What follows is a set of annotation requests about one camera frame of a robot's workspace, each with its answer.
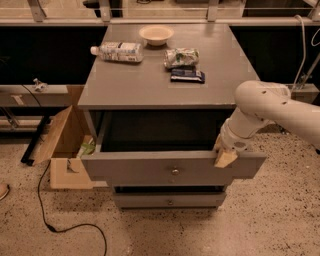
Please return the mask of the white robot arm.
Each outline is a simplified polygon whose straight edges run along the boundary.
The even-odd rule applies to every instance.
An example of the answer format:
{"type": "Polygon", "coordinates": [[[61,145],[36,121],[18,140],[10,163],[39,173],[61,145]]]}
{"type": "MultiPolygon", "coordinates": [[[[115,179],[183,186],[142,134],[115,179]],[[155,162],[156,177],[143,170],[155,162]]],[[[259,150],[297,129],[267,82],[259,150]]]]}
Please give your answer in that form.
{"type": "Polygon", "coordinates": [[[214,166],[225,168],[245,151],[253,136],[274,122],[320,150],[320,107],[293,100],[286,85],[246,81],[235,90],[236,109],[220,129],[214,166]]]}

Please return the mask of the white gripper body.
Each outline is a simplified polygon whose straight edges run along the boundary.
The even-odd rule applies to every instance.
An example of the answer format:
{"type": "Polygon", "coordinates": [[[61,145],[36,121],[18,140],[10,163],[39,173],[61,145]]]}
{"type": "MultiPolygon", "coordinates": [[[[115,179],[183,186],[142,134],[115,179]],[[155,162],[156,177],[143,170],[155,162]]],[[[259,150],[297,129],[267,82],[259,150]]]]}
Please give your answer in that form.
{"type": "Polygon", "coordinates": [[[253,124],[227,119],[220,129],[220,149],[227,152],[243,152],[249,147],[254,134],[255,126],[253,124]]]}

